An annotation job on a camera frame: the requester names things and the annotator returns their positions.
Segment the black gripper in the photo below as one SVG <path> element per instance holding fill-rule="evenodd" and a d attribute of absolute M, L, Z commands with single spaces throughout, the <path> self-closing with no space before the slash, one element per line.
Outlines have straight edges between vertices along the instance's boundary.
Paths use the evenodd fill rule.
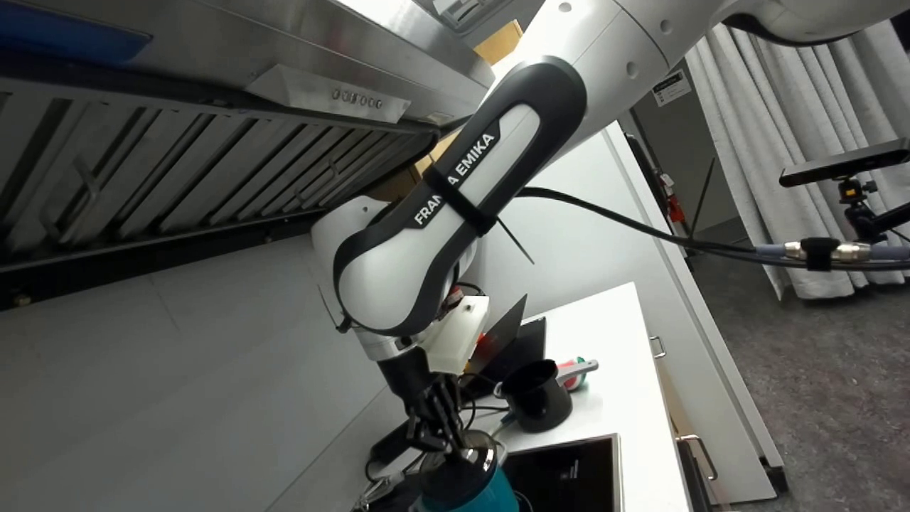
<path fill-rule="evenodd" d="M 377 363 L 389 390 L 406 409 L 406 443 L 423 453 L 444 453 L 464 443 L 464 427 L 450 378 L 430 369 L 423 349 L 409 349 Z"/>

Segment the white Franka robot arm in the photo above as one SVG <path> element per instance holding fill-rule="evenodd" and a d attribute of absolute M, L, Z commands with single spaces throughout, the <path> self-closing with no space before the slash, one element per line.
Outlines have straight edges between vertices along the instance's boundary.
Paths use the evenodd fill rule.
<path fill-rule="evenodd" d="M 438 164 L 328 260 L 340 324 L 401 399 L 406 442 L 426 453 L 464 447 L 417 336 L 446 312 L 465 250 L 552 159 L 640 103 L 717 26 L 825 45 L 903 9 L 906 0 L 544 0 Z"/>

